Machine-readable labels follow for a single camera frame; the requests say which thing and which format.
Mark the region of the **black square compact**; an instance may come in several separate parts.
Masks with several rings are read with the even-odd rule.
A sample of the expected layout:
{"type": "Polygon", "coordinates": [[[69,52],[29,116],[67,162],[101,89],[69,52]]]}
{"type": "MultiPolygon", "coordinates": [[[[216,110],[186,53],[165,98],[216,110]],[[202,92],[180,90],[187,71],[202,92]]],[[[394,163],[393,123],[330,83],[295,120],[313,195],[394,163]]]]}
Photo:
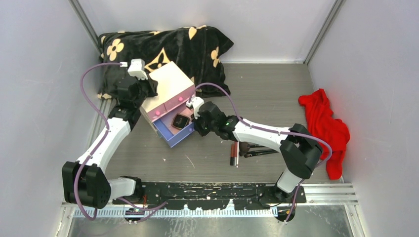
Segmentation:
{"type": "Polygon", "coordinates": [[[184,127],[186,127],[190,122],[190,118],[183,114],[176,114],[173,117],[173,120],[171,122],[171,126],[173,128],[176,128],[178,130],[182,130],[184,127]]]}

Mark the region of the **white drawer organizer box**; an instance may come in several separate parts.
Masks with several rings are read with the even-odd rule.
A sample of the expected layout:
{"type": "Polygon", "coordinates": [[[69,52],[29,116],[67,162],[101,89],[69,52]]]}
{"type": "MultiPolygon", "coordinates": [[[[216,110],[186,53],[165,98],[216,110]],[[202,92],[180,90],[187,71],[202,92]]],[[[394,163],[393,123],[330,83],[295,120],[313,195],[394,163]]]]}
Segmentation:
{"type": "Polygon", "coordinates": [[[174,62],[169,62],[154,70],[149,76],[158,82],[158,96],[147,98],[141,105],[140,111],[144,119],[156,130],[153,122],[148,118],[147,112],[167,101],[176,92],[181,92],[190,86],[195,87],[195,85],[174,62]]]}

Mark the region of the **red makeup pencil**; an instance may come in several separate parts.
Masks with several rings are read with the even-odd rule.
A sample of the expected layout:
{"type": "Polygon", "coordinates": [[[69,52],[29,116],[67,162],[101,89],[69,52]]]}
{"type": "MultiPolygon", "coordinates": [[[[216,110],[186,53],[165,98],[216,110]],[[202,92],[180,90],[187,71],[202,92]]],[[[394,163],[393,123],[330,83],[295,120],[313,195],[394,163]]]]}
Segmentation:
{"type": "Polygon", "coordinates": [[[234,142],[231,145],[230,166],[236,166],[236,159],[237,159],[237,143],[234,142]]]}

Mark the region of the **large powder brush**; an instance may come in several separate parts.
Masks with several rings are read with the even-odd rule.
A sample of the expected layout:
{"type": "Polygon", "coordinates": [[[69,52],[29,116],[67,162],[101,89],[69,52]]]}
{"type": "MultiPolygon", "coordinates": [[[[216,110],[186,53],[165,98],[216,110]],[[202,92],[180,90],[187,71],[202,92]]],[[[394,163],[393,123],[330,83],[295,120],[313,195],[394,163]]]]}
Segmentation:
{"type": "Polygon", "coordinates": [[[262,145],[258,144],[249,144],[247,142],[239,143],[239,156],[243,157],[245,153],[251,151],[251,148],[262,148],[262,145]]]}

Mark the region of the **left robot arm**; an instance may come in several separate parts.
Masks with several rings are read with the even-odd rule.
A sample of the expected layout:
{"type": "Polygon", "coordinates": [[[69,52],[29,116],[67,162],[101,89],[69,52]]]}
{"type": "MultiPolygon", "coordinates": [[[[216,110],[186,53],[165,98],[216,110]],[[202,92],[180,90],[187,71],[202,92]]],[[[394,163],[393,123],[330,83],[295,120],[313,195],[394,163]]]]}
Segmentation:
{"type": "Polygon", "coordinates": [[[117,81],[119,98],[99,137],[77,161],[68,161],[62,167],[66,202],[102,209],[117,198],[125,197],[133,204],[143,200],[141,179],[121,176],[109,180],[105,170],[117,147],[137,124],[143,102],[158,95],[157,87],[153,79],[126,76],[117,81]]]}

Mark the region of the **white makeup pencil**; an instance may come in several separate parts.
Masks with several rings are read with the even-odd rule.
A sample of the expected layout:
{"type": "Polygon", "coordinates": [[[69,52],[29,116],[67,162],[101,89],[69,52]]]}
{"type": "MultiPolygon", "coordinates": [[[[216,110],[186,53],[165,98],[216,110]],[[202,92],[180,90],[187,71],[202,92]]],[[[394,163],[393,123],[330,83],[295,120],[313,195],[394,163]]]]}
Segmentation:
{"type": "Polygon", "coordinates": [[[236,168],[239,167],[239,142],[235,142],[235,158],[234,158],[234,166],[236,168]]]}

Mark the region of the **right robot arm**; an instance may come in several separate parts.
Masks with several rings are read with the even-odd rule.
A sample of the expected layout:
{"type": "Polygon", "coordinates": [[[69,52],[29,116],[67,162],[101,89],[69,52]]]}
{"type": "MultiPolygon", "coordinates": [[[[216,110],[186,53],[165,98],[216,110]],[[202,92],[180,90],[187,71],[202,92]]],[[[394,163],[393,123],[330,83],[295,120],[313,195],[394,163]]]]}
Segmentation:
{"type": "Polygon", "coordinates": [[[213,102],[195,97],[186,103],[193,111],[194,129],[206,136],[213,132],[223,140],[261,145],[281,153],[286,169],[276,182],[277,201],[288,202],[297,185],[309,179],[323,153],[320,140],[309,134],[301,124],[292,127],[272,127],[240,116],[226,116],[213,102]]]}

